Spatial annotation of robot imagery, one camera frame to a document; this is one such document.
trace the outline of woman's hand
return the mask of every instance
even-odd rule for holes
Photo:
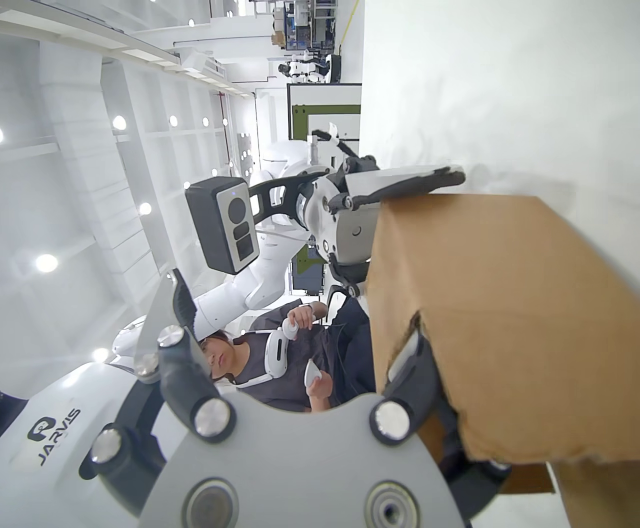
[[[320,372],[322,373],[322,378],[314,379],[311,386],[307,388],[309,398],[326,399],[329,398],[333,392],[333,380],[331,376],[324,371]]]
[[[314,309],[309,306],[296,306],[287,314],[287,318],[291,324],[297,323],[298,328],[306,328],[311,330],[314,323]]]

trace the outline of white ceiling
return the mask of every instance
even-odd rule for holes
[[[198,0],[61,4],[126,31],[209,18]],[[59,44],[0,35],[0,68],[0,390],[29,397],[110,348],[168,267],[196,295],[223,280],[206,268],[184,183],[228,173],[228,109],[205,86]],[[57,256],[52,273],[35,270],[42,253]]]

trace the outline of laboratory room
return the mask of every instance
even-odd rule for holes
[[[0,528],[640,526],[634,0],[0,0]]]

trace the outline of metal plate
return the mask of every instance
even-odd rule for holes
[[[364,528],[367,496],[383,481],[415,497],[421,526],[463,527],[420,439],[385,447],[373,437],[369,412],[381,396],[311,414],[278,411],[241,392],[227,399],[237,412],[231,437],[211,445],[188,435],[159,476],[140,528],[183,526],[189,493],[212,478],[237,492],[238,527]]]

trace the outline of screw head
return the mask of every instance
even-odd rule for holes
[[[374,419],[378,431],[389,440],[404,440],[409,434],[409,415],[402,405],[395,401],[384,401],[376,409]]]
[[[403,485],[381,482],[365,503],[367,528],[417,528],[420,525],[418,505]]]
[[[177,324],[165,326],[158,335],[158,344],[162,348],[177,345],[184,337],[184,328]]]
[[[158,368],[158,354],[157,352],[151,352],[144,354],[139,360],[136,361],[133,369],[136,376],[144,378],[145,376],[151,376]]]
[[[104,464],[112,460],[122,446],[122,437],[115,429],[105,429],[93,441],[91,460],[96,464]]]
[[[210,438],[224,431],[231,419],[231,409],[226,401],[211,398],[203,403],[193,418],[193,425],[200,436]]]
[[[238,498],[233,486],[211,479],[194,490],[185,502],[186,528],[232,528],[238,517]]]

